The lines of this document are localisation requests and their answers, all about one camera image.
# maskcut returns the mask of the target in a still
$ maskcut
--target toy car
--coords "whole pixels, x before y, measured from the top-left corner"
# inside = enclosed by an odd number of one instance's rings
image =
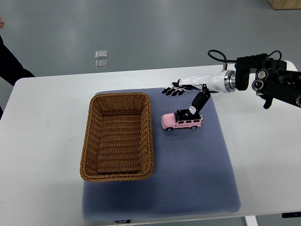
[[[174,113],[164,114],[161,118],[161,124],[163,129],[172,131],[173,129],[196,129],[202,124],[203,116],[199,114],[193,115],[188,120],[183,120],[183,115],[187,112],[187,109],[176,110]]]

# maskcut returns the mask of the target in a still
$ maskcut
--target wicker basket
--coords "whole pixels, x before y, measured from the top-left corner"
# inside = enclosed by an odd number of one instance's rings
[[[151,100],[144,93],[91,99],[80,175],[85,181],[140,180],[153,172]]]

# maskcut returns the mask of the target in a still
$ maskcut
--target robotic arm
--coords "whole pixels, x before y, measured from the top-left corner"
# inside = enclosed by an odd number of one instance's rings
[[[215,58],[210,54],[211,52],[221,54],[224,59]],[[270,58],[275,52],[280,54],[278,60]],[[173,82],[162,91],[163,94],[172,94],[172,96],[182,95],[184,92],[192,89],[200,91],[186,112],[186,119],[189,119],[204,107],[211,93],[219,91],[229,93],[234,92],[236,89],[246,90],[250,73],[256,73],[252,89],[256,91],[256,95],[266,100],[263,106],[265,109],[271,106],[273,98],[301,107],[301,72],[287,71],[286,62],[280,60],[280,51],[274,51],[270,55],[260,54],[239,57],[236,61],[227,60],[226,56],[217,50],[208,51],[208,55],[215,60],[224,62],[224,69],[221,73],[215,76],[184,77],[177,82]],[[236,72],[227,70],[228,62],[235,63]]]

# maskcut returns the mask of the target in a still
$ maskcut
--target blue cushion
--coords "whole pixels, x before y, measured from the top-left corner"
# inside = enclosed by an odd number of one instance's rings
[[[150,96],[154,172],[138,181],[84,182],[83,216],[96,219],[142,219],[236,212],[240,200],[233,168],[213,100],[202,109],[197,129],[162,129],[161,116],[188,109],[197,91],[165,96],[163,88],[115,90]]]

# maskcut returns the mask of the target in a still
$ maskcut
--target floor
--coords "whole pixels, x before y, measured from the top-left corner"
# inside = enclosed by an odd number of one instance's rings
[[[301,10],[275,11],[267,0],[2,0],[0,16],[5,45],[35,76],[219,64],[210,49],[228,59],[281,50],[301,70]],[[108,67],[95,69],[95,51],[104,49]],[[0,79],[3,109],[12,88]],[[257,221],[301,224],[279,214]],[[162,225],[246,224],[228,218]]]

